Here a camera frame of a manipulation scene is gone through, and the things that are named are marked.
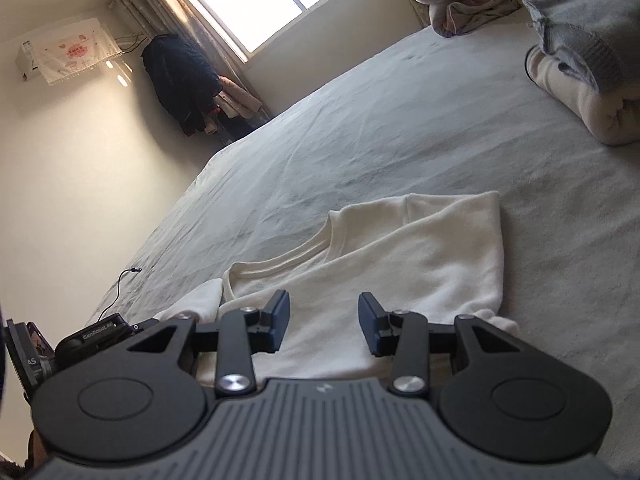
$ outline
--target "window frame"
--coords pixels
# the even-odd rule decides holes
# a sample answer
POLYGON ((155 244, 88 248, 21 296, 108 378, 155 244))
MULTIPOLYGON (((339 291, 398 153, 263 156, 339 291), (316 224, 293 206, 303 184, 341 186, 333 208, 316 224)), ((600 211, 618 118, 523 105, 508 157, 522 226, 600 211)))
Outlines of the window frame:
POLYGON ((273 40, 275 40, 281 33, 286 31, 291 25, 297 23, 299 20, 303 19, 305 16, 308 16, 314 9, 318 8, 320 5, 325 3, 328 0, 319 0, 314 3, 311 7, 305 7, 299 0, 292 0, 294 4, 298 6, 300 9, 300 14, 297 15, 293 20, 284 25, 282 28, 277 30, 274 34, 268 37, 263 43, 261 43, 254 51, 249 52, 244 44, 236 37, 236 35, 228 28, 223 20, 216 14, 216 12, 209 6, 209 4, 205 0, 188 0, 193 7, 193 10, 196 10, 196 13, 199 14, 201 19, 204 18, 204 23, 206 25, 210 25, 215 33, 220 37, 222 43, 228 47, 228 53, 237 57, 240 62, 243 64, 249 63, 250 59, 256 56, 265 46, 270 44, 273 40))

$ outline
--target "black cable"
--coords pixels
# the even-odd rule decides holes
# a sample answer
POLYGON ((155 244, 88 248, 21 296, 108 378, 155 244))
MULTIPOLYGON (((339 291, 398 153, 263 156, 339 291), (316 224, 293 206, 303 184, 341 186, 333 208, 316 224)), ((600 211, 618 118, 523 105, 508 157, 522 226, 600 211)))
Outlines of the black cable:
POLYGON ((143 43, 145 43, 146 38, 142 38, 142 40, 140 40, 135 46, 130 47, 128 50, 123 50, 122 53, 123 54, 130 54, 131 52, 133 52, 134 50, 136 50, 140 45, 142 45, 143 43))
POLYGON ((100 314, 100 317, 98 318, 98 321, 100 321, 102 319, 102 316, 104 316, 104 313, 107 312, 107 310, 109 310, 113 305, 116 304, 116 301, 118 301, 118 298, 120 297, 120 280, 122 279, 122 277, 127 273, 127 272, 140 272, 142 270, 142 267, 131 267, 129 269, 124 269, 121 273, 120 276, 118 277, 118 293, 116 294, 116 299, 113 300, 113 303, 111 303, 107 308, 105 308, 102 311, 102 314, 100 314))
MULTIPOLYGON (((123 36, 122 38, 116 38, 116 43, 118 44, 118 46, 120 46, 120 43, 122 41, 129 40, 129 38, 131 38, 132 36, 133 36, 133 34, 131 34, 130 36, 123 36)), ((146 36, 144 34, 136 34, 136 39, 131 41, 131 46, 127 47, 125 50, 129 50, 137 42, 145 41, 145 40, 146 40, 146 36)))

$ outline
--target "white sweater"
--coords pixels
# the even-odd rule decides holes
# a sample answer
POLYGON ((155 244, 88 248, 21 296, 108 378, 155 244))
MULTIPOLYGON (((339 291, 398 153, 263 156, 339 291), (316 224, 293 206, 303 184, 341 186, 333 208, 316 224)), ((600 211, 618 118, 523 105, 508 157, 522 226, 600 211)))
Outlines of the white sweater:
MULTIPOLYGON (((254 356, 259 381, 382 377, 388 359, 370 355, 358 325, 361 292, 372 292, 385 310, 413 310, 436 323, 475 314, 514 333, 513 321, 495 315, 503 261, 497 192, 410 194, 331 211, 300 247, 265 262, 233 264, 222 280, 226 303, 219 309, 219 280, 178 303, 179 310, 190 310, 184 300, 198 298, 201 289, 200 307, 191 310, 207 321, 243 306, 261 308, 284 288, 291 300, 289 327, 279 352, 254 356), (212 301, 203 309, 207 295, 212 301)), ((159 317, 169 314, 174 307, 159 317)), ((215 354, 201 357, 199 380, 213 384, 214 372, 215 354)))

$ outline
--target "ribbed gray plate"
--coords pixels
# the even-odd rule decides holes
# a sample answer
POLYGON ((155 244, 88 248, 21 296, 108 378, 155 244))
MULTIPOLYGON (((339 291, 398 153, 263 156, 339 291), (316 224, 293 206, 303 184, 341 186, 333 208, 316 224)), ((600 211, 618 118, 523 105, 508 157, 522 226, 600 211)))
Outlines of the ribbed gray plate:
POLYGON ((249 399, 222 402, 182 449, 127 468, 52 460, 38 480, 610 480, 595 457, 517 465, 449 433, 428 403, 378 380, 271 380, 249 399))

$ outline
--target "gray blanket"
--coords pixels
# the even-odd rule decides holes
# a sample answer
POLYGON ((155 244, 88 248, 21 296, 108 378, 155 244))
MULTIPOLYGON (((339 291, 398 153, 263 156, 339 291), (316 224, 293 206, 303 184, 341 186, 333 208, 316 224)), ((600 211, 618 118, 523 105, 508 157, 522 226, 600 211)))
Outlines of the gray blanket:
POLYGON ((600 94, 640 80, 640 0, 526 0, 540 49, 600 94))
POLYGON ((117 309, 152 316, 236 260, 296 247, 329 209, 496 189, 501 314, 602 382, 602 457, 640 472, 640 145, 601 145, 527 79, 527 18, 448 40, 420 31, 217 153, 132 259, 144 270, 124 277, 117 309))

